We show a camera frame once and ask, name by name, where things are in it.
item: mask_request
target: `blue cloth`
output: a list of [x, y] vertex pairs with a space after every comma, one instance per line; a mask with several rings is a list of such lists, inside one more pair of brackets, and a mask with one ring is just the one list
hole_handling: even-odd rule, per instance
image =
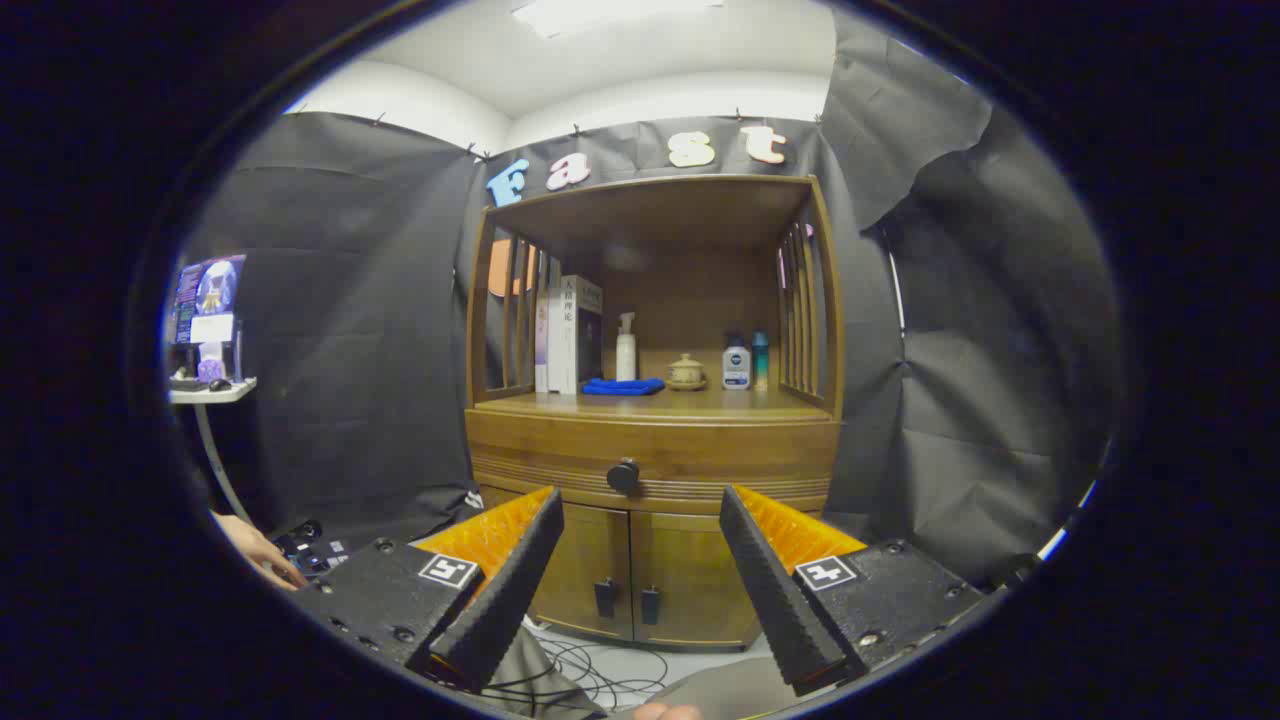
[[658, 378], [648, 380], [602, 380], [593, 378], [582, 386], [582, 395], [653, 395], [667, 387]]

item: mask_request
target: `ceiling light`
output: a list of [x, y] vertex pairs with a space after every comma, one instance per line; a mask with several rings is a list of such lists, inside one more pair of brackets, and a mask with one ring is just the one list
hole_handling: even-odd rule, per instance
[[515, 0], [511, 14], [543, 37], [658, 13], [723, 6], [724, 0]]

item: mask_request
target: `small table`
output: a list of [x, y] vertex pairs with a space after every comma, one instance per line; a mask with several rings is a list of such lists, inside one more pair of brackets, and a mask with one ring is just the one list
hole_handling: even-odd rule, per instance
[[209, 414], [205, 413], [205, 406], [236, 402], [248, 395], [248, 391], [255, 387], [257, 387], [257, 378], [246, 378], [244, 382], [232, 383], [232, 387], [228, 389], [218, 392], [210, 392], [209, 389], [169, 391], [169, 402], [172, 405], [195, 406], [196, 427], [200, 428], [200, 441], [205, 445], [205, 455], [209, 456], [209, 465], [214, 469], [214, 477], [218, 478], [218, 484], [223, 488], [223, 493], [227, 496], [227, 502], [230, 503], [232, 510], [236, 511], [236, 515], [241, 520], [244, 520], [250, 525], [253, 523], [248, 519], [248, 512], [244, 512], [244, 506], [239, 503], [239, 497], [236, 496], [236, 489], [232, 488], [232, 482], [227, 478], [227, 471], [223, 469], [223, 461], [218, 457], [218, 446], [214, 445], [214, 433], [209, 430]]

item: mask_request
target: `wooden cabinet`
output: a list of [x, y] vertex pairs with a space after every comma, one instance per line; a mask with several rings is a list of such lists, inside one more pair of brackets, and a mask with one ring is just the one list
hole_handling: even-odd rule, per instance
[[[631, 514], [635, 639], [745, 648], [760, 634], [755, 610], [713, 515]], [[644, 591], [657, 593], [644, 618]]]
[[[620, 641], [749, 644], [760, 630], [719, 532], [723, 488], [820, 510], [840, 430], [840, 284], [817, 179], [685, 176], [562, 191], [485, 209], [479, 238], [465, 410], [475, 480], [489, 505], [547, 484], [566, 503], [530, 614]], [[617, 315], [635, 311], [639, 375], [663, 377], [689, 352], [708, 388], [535, 393], [532, 310], [549, 258], [604, 291], [607, 377]], [[756, 328], [771, 342], [768, 388], [721, 389], [726, 331]], [[639, 466], [630, 495], [605, 482], [622, 459]], [[612, 616], [595, 597], [607, 579]]]

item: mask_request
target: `cabinet door handle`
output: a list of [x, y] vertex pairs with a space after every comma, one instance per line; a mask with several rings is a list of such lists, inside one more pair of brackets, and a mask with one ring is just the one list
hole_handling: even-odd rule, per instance
[[649, 589], [640, 591], [640, 621], [645, 625], [658, 624], [658, 610], [662, 606], [662, 593], [658, 588], [649, 585]]
[[604, 578], [603, 583], [595, 583], [595, 612], [600, 618], [613, 618], [613, 603], [618, 598], [618, 585], [613, 578]]

